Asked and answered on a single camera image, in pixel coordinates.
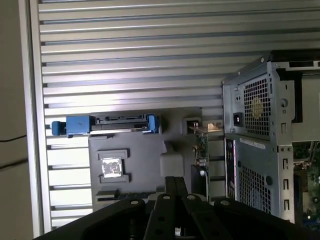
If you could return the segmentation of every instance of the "power supply fan grille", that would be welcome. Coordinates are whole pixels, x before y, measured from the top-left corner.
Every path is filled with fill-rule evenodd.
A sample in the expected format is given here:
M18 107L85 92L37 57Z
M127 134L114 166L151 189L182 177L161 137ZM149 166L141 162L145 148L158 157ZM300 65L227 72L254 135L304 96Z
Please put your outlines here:
M244 88L244 122L249 134L269 136L271 103L267 79L250 83Z

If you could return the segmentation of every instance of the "gray plastic panel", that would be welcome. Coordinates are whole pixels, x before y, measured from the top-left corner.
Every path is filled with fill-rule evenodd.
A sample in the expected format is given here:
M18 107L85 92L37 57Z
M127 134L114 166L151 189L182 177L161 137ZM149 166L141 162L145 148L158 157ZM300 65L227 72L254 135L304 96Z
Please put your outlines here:
M173 150L182 154L184 159L184 179L191 190L191 164L194 162L192 146L196 144L193 134L182 134L184 118L199 118L200 108L156 110L152 113L161 116L162 134L142 134L141 132L119 133L111 138L89 140L91 188L93 209L101 207L95 196L99 191L119 190L120 193L155 192L165 185L161 176L160 157L166 152L164 141L172 144ZM129 176L129 182L101 183L101 161L97 154L107 154L110 150L127 150L127 159L122 159L123 174Z

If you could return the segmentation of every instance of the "wall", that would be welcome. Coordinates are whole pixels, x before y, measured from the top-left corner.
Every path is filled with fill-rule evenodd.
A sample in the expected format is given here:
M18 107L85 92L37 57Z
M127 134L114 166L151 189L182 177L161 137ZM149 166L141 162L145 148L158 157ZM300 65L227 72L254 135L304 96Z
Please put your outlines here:
M0 1L0 140L26 134L18 0ZM0 165L25 158L27 140L0 143ZM0 239L32 239L28 164L0 171Z

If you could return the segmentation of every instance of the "label sticker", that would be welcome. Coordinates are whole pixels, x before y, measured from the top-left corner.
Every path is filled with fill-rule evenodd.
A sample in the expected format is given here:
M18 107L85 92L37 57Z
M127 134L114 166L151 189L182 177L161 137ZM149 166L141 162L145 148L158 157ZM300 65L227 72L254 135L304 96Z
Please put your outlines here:
M250 145L252 147L255 147L255 148L258 148L258 149L263 149L263 150L266 149L266 146L264 144L257 143L255 141L250 141L250 140L247 140L247 139L240 138L240 142L243 143L243 144L248 144L248 145Z

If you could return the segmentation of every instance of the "circuit board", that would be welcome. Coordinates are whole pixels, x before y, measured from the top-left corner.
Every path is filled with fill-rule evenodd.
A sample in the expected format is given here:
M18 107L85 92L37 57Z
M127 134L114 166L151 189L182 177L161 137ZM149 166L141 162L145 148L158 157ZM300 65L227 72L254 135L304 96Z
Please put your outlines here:
M196 145L193 146L194 166L202 167L206 172L205 192L206 198L210 201L210 173L209 173L209 136L208 130L204 127L193 128L196 137Z
M320 232L320 149L319 142L293 143L294 173L301 179L302 224Z

